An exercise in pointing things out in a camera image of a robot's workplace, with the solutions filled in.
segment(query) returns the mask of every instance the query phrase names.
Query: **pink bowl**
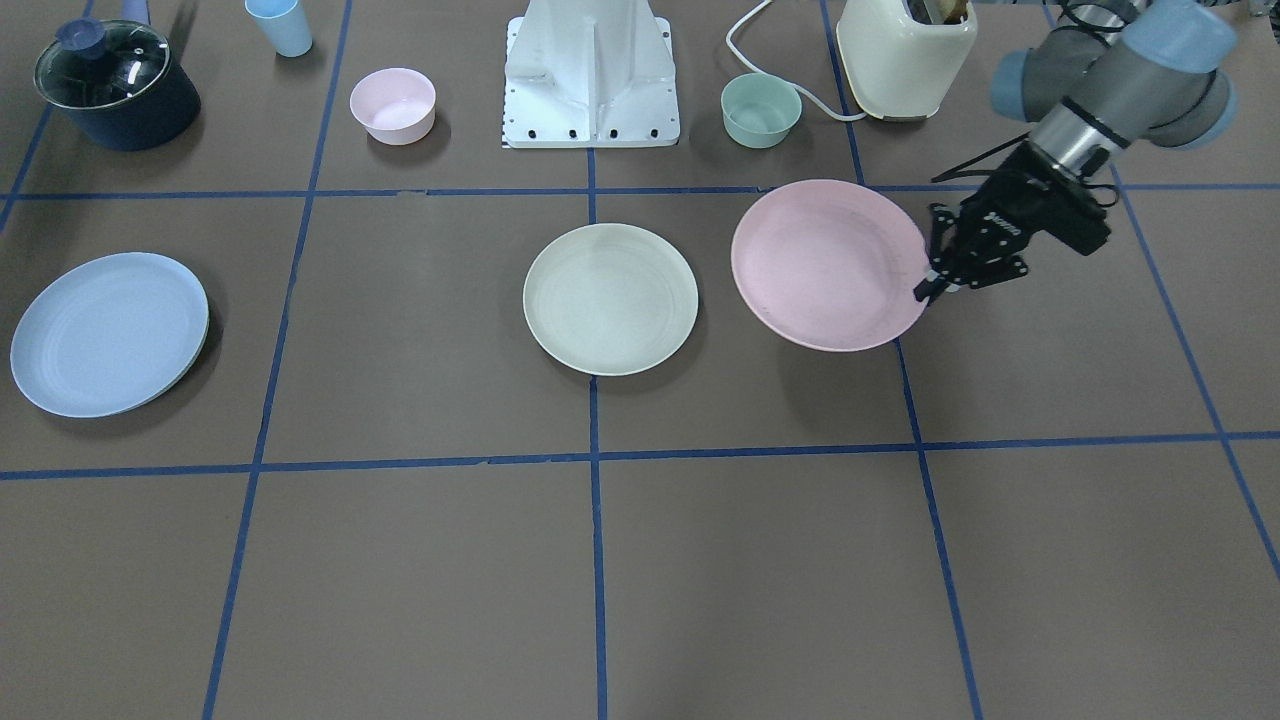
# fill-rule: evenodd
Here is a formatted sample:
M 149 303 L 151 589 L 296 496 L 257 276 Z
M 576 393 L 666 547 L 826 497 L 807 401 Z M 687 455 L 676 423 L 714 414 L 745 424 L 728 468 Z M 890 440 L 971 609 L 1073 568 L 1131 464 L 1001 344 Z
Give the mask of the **pink bowl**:
M 351 114 L 375 140 L 388 145 L 417 142 L 435 124 L 435 86 L 417 70 L 381 69 L 352 88 Z
M 891 200 L 847 182 L 801 181 L 758 200 L 733 233 L 732 264 L 755 316 L 814 350 L 883 345 L 925 307 L 913 295 L 929 269 L 924 236 Z

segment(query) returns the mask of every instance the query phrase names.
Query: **white plate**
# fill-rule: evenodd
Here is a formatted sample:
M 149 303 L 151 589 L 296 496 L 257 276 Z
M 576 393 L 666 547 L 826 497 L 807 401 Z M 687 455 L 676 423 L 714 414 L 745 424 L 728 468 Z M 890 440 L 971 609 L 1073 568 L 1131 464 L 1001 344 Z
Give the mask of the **white plate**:
M 556 238 L 525 278 L 525 320 L 552 357 L 593 375 L 648 370 L 684 345 L 698 283 L 666 240 L 602 223 Z
M 18 322 L 9 364 L 36 406 L 67 418 L 132 410 L 173 387 L 209 331 L 209 299 L 180 263 L 148 252 L 91 260 Z

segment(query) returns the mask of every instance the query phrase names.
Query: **blue tape line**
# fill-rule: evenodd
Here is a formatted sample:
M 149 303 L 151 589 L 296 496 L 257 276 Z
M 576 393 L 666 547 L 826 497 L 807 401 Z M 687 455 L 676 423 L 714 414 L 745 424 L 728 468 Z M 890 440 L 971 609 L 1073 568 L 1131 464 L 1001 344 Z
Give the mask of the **blue tape line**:
M 975 192 L 978 184 L 867 184 L 876 192 Z M 443 188 L 366 188 L 366 190 L 192 190 L 177 192 L 13 192 L 0 197 L 6 201 L 56 200 L 238 200 L 256 197 L 396 197 L 398 195 L 439 196 L 536 196 L 536 195 L 756 195 L 773 187 L 704 186 L 704 187 L 443 187 Z M 1130 191 L 1276 191 L 1280 183 L 1139 183 Z
M 1162 436 L 1098 436 L 1098 437 L 1065 437 L 1065 438 L 1025 438 L 1025 439 L 973 439 L 973 441 L 941 441 L 925 442 L 924 450 L 929 452 L 947 450 L 1014 450 L 1030 447 L 1098 447 L 1108 445 L 1162 445 L 1162 443 L 1192 443 L 1192 442 L 1217 442 L 1215 433 L 1185 433 Z
M 88 478 L 156 478 L 175 475 L 237 475 L 253 469 L 250 464 L 170 465 L 156 468 L 69 468 L 65 470 L 0 471 L 0 482 L 73 480 Z
M 477 196 L 493 196 L 493 195 L 588 195 L 589 188 L 582 187 L 451 187 L 431 190 L 426 188 L 422 191 L 425 195 L 477 195 Z
M 877 452 L 914 452 L 913 443 L 815 445 L 794 447 L 723 447 L 691 450 L 614 450 L 600 454 L 600 460 L 690 460 L 707 457 L 777 457 L 797 455 L 872 455 Z
M 980 184 L 869 184 L 876 192 L 977 192 Z
M 1280 439 L 1280 430 L 1261 430 L 1261 432 L 1245 432 L 1245 433 L 1226 433 L 1226 437 L 1236 439 Z
M 54 106 L 46 102 L 45 110 L 40 114 L 40 120 L 36 122 L 36 131 L 31 133 L 31 142 L 27 143 L 27 154 L 22 158 L 22 165 L 18 168 L 18 176 L 13 178 L 13 187 L 9 190 L 9 197 L 4 201 L 4 209 L 0 209 L 0 232 L 4 232 L 5 225 L 9 224 L 9 215 L 13 214 L 13 206 L 19 197 L 18 191 L 22 190 L 22 183 L 27 181 L 27 173 L 31 170 L 31 163 L 36 159 L 36 147 L 40 146 L 40 138 L 45 136 L 45 127 L 49 124 L 49 118 L 52 113 Z
M 1253 430 L 1226 433 L 1231 441 L 1280 441 L 1280 430 Z M 973 441 L 923 442 L 927 452 L 964 450 L 1015 450 L 1042 447 L 1097 447 L 1116 445 L 1175 445 L 1217 442 L 1216 433 L 1185 433 L 1160 436 L 1098 436 L 1057 438 L 1010 438 Z M 673 450 L 614 450 L 602 451 L 602 462 L 627 462 L 634 460 L 691 460 L 727 457 L 792 457 L 804 455 L 874 455 L 915 452 L 915 443 L 868 443 L 826 446 L 777 447 L 709 447 Z M 589 462 L 588 452 L 550 452 L 531 455 L 440 456 L 440 457 L 381 457 L 369 460 L 300 460 L 284 462 L 225 464 L 225 465 L 172 465 L 136 468 L 64 468 L 44 470 L 0 470 L 0 482 L 65 480 L 79 478 L 132 478 L 142 475 L 218 475 L 257 470 L 269 473 L 324 473 L 333 470 L 392 470 L 403 468 L 457 468 L 468 465 L 536 465 L 541 462 Z
M 956 644 L 960 648 L 960 664 L 964 667 L 965 685 L 969 688 L 969 708 L 974 720 L 982 720 L 982 700 L 978 696 L 978 680 L 973 671 L 973 659 L 969 655 L 969 639 L 964 629 L 964 616 L 960 614 L 960 598 L 956 594 L 955 582 L 951 575 L 951 557 L 947 553 L 946 536 L 942 533 L 942 518 L 938 514 L 938 501 L 933 493 L 933 477 L 929 473 L 929 460 L 924 452 L 924 442 L 920 436 L 920 421 L 915 413 L 915 396 L 911 393 L 911 378 L 906 372 L 906 354 L 902 352 L 902 341 L 895 340 L 897 348 L 897 364 L 902 373 L 902 398 L 906 402 L 906 416 L 911 423 L 911 438 L 915 441 L 915 456 L 920 465 L 920 480 L 924 483 L 924 497 L 929 506 L 929 521 L 933 524 L 933 543 L 938 550 L 938 564 L 942 566 L 942 583 L 947 589 L 947 603 L 951 606 L 951 624 L 955 626 Z
M 50 200 L 246 200 L 255 197 L 306 197 L 305 190 L 192 190 L 178 192 L 23 192 L 24 201 Z
M 589 462 L 588 452 L 549 455 L 472 455 L 457 457 L 402 457 L 380 460 L 320 460 L 262 462 L 261 473 L 328 473 L 334 470 L 398 470 L 408 468 L 467 468 L 472 465 L 539 465 L 544 462 Z
M 1244 505 L 1249 510 L 1249 516 L 1253 519 L 1253 527 L 1258 532 L 1262 547 L 1266 550 L 1267 557 L 1271 560 L 1271 570 L 1275 573 L 1276 579 L 1280 580 L 1280 556 L 1276 555 L 1275 543 L 1271 542 L 1271 533 L 1267 532 L 1267 525 L 1262 520 L 1262 512 L 1258 510 L 1258 505 L 1253 500 L 1253 492 L 1249 491 L 1249 483 L 1244 479 L 1244 473 L 1240 470 L 1240 464 L 1235 457 L 1235 451 L 1231 448 L 1230 436 L 1228 436 L 1226 428 L 1222 427 L 1222 419 L 1217 414 L 1213 398 L 1210 396 L 1208 383 L 1204 382 L 1204 375 L 1201 373 L 1199 363 L 1196 361 L 1196 354 L 1192 352 L 1192 345 L 1190 341 L 1187 340 L 1183 323 L 1178 319 L 1178 311 L 1174 309 L 1174 301 L 1170 299 L 1169 291 L 1165 287 L 1165 279 L 1160 274 L 1160 268 L 1156 265 L 1156 256 L 1151 251 L 1151 245 L 1147 242 L 1147 234 L 1142 229 L 1142 223 L 1138 222 L 1138 213 L 1134 210 L 1133 202 L 1129 199 L 1128 187 L 1124 184 L 1120 172 L 1115 168 L 1115 165 L 1111 165 L 1111 173 L 1115 176 L 1116 192 L 1124 202 L 1125 213 L 1129 214 L 1129 222 L 1133 224 L 1134 234 L 1138 237 L 1138 246 L 1142 247 L 1142 254 L 1147 259 L 1147 266 L 1151 269 L 1151 277 L 1156 283 L 1156 290 L 1160 291 L 1160 300 L 1165 304 L 1165 311 L 1169 314 L 1169 322 L 1174 325 L 1174 333 L 1178 336 L 1178 343 L 1183 347 L 1183 355 L 1187 357 L 1187 364 L 1190 366 L 1192 377 L 1196 378 L 1196 387 L 1199 388 L 1201 400 L 1204 402 L 1204 409 L 1208 411 L 1208 416 L 1213 421 L 1213 429 L 1217 432 L 1217 438 L 1222 445 L 1222 451 L 1226 454 L 1228 464 L 1230 464 L 1231 473 L 1235 475 L 1235 484 L 1239 487 L 1240 496 L 1244 498 Z
M 840 113 L 847 115 L 849 113 L 849 100 L 845 97 L 845 73 L 841 70 L 840 64 L 840 50 L 836 46 L 836 35 L 831 27 L 831 13 L 827 10 L 827 0 L 822 0 L 818 4 L 822 8 L 822 27 L 827 36 L 827 54 L 831 56 L 831 69 L 836 73 L 836 92 L 840 96 Z M 863 159 L 858 152 L 858 137 L 854 133 L 854 123 L 845 123 L 845 133 L 849 136 L 849 151 L 854 156 L 854 178 L 858 184 L 867 184 L 867 177 L 863 174 Z
M 315 190 L 320 182 L 320 167 L 324 160 L 324 146 L 329 135 L 329 119 L 333 115 L 334 97 L 338 95 L 338 76 L 342 69 L 342 58 L 347 45 L 347 31 L 351 26 L 352 0 L 346 0 L 342 15 L 342 27 L 338 31 L 338 47 L 334 53 L 333 70 L 329 77 L 329 92 L 325 96 L 324 115 L 320 118 L 320 137 L 316 140 L 315 156 L 311 161 L 311 179 L 307 184 L 307 201 L 302 208 L 302 222 L 298 225 L 298 240 L 293 249 L 293 263 L 289 268 L 289 282 L 284 291 L 284 306 L 280 310 L 280 327 L 275 338 L 275 352 L 271 357 L 271 373 L 268 377 L 266 396 L 262 400 L 262 424 L 259 428 L 257 441 L 253 447 L 253 464 L 261 465 L 266 452 L 266 436 L 271 424 L 271 410 L 275 402 L 275 389 L 280 374 L 280 364 L 284 359 L 284 341 L 289 331 L 289 304 L 293 299 L 293 288 L 298 281 L 298 265 L 302 261 L 302 250 L 306 246 L 307 231 L 311 225 L 311 209 L 315 206 Z M 205 691 L 204 720 L 212 720 L 214 707 L 218 702 L 218 687 L 221 683 L 223 661 L 227 656 L 227 638 L 230 634 L 232 615 L 236 611 L 236 593 L 239 589 L 239 574 L 244 561 L 244 547 L 248 543 L 248 530 L 253 519 L 253 500 L 257 495 L 259 470 L 250 474 L 248 486 L 244 489 L 244 506 L 241 511 L 241 525 L 236 534 L 236 552 L 232 556 L 230 577 L 227 580 L 227 597 L 223 601 L 223 618 L 218 629 L 218 642 L 214 646 L 214 660 L 209 670 L 209 687 Z
M 773 190 L 772 187 L 746 187 L 746 186 L 722 186 L 722 187 L 596 187 L 596 195 L 755 195 L 762 192 L 768 192 Z
M 600 512 L 600 395 L 591 375 L 589 391 L 591 424 L 591 557 L 595 566 L 595 706 L 598 720 L 609 717 L 609 669 L 604 629 L 604 530 Z
M 236 551 L 232 553 L 232 570 L 227 579 L 227 596 L 223 598 L 223 616 L 218 623 L 218 641 L 214 643 L 214 662 L 209 670 L 209 685 L 205 689 L 205 707 L 201 717 L 214 719 L 214 705 L 218 702 L 218 685 L 223 679 L 223 661 L 227 657 L 227 639 L 232 632 L 232 612 L 236 610 L 236 593 L 239 591 L 241 568 L 244 565 L 244 546 L 248 543 L 248 525 L 253 515 L 253 500 L 257 496 L 257 473 L 251 473 L 244 488 L 244 505 L 241 507 L 241 524 L 236 532 Z
M 595 224 L 595 149 L 586 149 L 586 224 Z

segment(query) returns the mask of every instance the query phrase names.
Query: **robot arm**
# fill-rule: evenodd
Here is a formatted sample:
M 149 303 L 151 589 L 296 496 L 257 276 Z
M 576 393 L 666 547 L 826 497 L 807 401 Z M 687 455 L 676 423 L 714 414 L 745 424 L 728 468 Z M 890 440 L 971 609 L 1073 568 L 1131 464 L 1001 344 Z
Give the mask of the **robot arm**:
M 916 286 L 916 300 L 1027 274 L 1019 252 L 1039 231 L 1082 255 L 1093 252 L 1110 234 L 1106 210 L 1089 192 L 1098 170 L 1137 140 L 1196 147 L 1230 124 L 1235 94 L 1217 65 L 1235 33 L 1220 18 L 1194 0 L 1156 0 L 1144 12 L 1114 0 L 1064 6 L 1041 49 L 1001 64 L 997 110 L 1038 123 L 996 170 L 983 173 L 991 177 L 959 210 L 931 205 L 933 272 Z

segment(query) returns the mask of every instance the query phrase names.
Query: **bowl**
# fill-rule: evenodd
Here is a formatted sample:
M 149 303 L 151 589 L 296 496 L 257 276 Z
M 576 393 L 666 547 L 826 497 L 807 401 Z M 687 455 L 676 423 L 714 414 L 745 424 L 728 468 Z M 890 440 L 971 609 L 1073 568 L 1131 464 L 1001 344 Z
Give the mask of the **bowl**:
M 417 142 L 435 124 L 435 86 L 417 70 L 384 68 L 352 88 L 351 114 L 379 142 Z
M 800 94 L 787 81 L 765 73 L 739 76 L 721 92 L 724 131 L 745 147 L 782 142 L 800 120 Z

